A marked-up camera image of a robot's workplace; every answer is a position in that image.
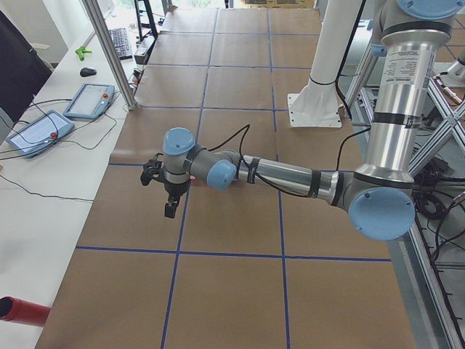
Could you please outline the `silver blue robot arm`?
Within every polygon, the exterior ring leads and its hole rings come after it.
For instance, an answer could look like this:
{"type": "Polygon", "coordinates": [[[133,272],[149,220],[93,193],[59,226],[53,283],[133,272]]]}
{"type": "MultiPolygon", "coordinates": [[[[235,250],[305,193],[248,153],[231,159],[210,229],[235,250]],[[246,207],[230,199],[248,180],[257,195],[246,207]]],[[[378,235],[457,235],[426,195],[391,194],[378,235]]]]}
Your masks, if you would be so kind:
{"type": "Polygon", "coordinates": [[[168,194],[165,215],[173,217],[190,181],[224,190],[234,180],[264,183],[281,192],[318,198],[346,211],[369,238],[388,241],[413,224],[413,178],[408,165],[421,121],[429,74],[437,50],[450,39],[462,1],[383,1],[373,24],[373,42],[386,55],[364,162],[352,173],[283,164],[240,151],[213,152],[191,131],[170,129],[157,181],[168,194]]]}

